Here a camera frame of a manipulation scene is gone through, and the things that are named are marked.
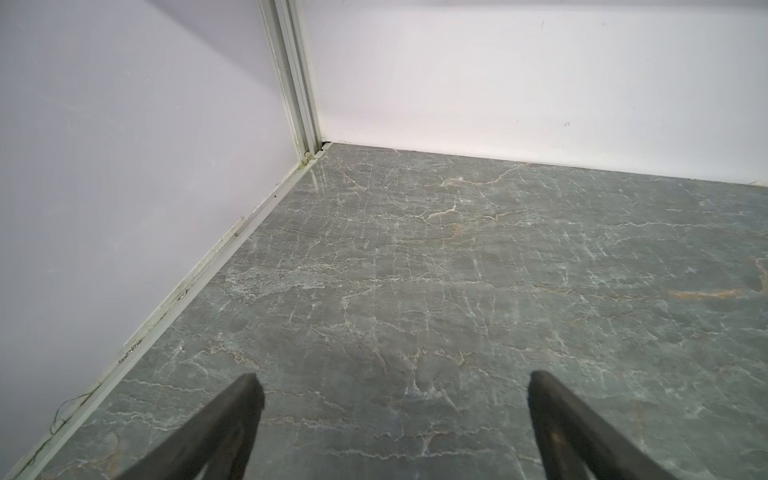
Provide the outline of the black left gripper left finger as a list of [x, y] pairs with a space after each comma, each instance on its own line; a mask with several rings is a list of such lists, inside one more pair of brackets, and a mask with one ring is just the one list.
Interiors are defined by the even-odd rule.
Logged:
[[122, 479], [242, 479], [256, 440], [265, 393], [243, 374]]

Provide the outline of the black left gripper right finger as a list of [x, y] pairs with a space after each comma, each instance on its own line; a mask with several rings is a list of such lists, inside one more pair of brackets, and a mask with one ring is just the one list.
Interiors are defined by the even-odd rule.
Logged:
[[531, 373], [527, 403], [548, 479], [671, 479], [553, 374]]

